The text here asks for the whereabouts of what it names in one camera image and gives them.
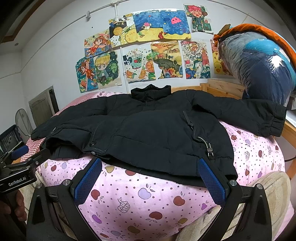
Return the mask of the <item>person's left hand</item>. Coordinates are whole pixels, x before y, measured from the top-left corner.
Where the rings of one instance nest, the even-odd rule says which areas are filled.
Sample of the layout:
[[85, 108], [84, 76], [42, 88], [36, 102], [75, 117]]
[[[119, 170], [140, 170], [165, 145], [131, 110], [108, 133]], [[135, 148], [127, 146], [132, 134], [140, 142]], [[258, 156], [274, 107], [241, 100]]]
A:
[[[14, 212], [19, 221], [26, 221], [27, 213], [25, 211], [24, 198], [20, 190], [17, 191], [15, 198], [16, 198], [16, 207], [14, 208]], [[1, 214], [11, 214], [11, 208], [3, 201], [0, 201], [0, 211], [1, 211]]]

